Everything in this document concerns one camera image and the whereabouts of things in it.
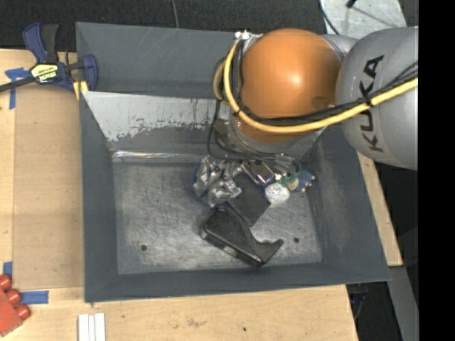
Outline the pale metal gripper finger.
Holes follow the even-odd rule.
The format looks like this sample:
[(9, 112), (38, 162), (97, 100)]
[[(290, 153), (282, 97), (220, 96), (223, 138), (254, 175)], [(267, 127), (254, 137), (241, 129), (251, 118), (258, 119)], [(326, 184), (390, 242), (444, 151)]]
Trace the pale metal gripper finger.
[(209, 187), (207, 202), (210, 207), (215, 207), (237, 198), (240, 194), (242, 194), (242, 189), (233, 179), (220, 179)]
[(203, 158), (198, 164), (193, 181), (195, 191), (206, 191), (222, 175), (220, 164), (212, 157)]

